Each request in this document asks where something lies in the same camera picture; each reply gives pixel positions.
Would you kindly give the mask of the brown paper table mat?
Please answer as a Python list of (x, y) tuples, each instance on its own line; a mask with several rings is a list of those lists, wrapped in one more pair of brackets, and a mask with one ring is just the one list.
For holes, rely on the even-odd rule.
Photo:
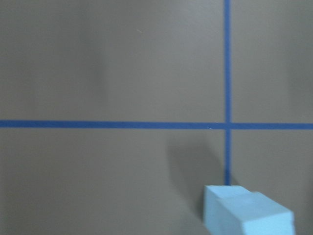
[(1, 1), (1, 234), (206, 235), (223, 184), (312, 234), (312, 1)]

